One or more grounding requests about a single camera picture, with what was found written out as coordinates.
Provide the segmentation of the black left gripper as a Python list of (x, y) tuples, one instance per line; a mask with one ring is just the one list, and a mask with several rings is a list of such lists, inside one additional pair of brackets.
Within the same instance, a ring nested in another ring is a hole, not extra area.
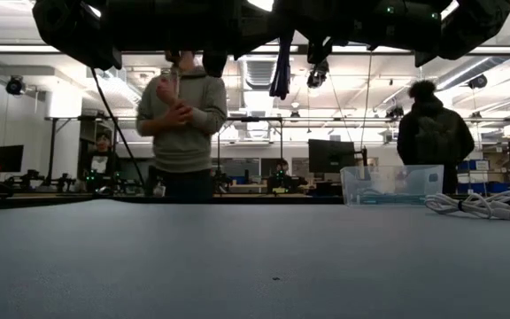
[(241, 57), (278, 39), (288, 46), (293, 26), (280, 17), (249, 18), (240, 26), (239, 0), (171, 0), (166, 3), (169, 60), (179, 64), (186, 51), (200, 51), (208, 75), (220, 78), (228, 55)]

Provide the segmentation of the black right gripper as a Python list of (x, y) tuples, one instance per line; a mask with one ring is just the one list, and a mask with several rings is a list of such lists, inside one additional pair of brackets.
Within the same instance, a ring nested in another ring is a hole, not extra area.
[(277, 0), (276, 13), (308, 40), (307, 62), (320, 64), (334, 46), (386, 46), (388, 3), (383, 0)]

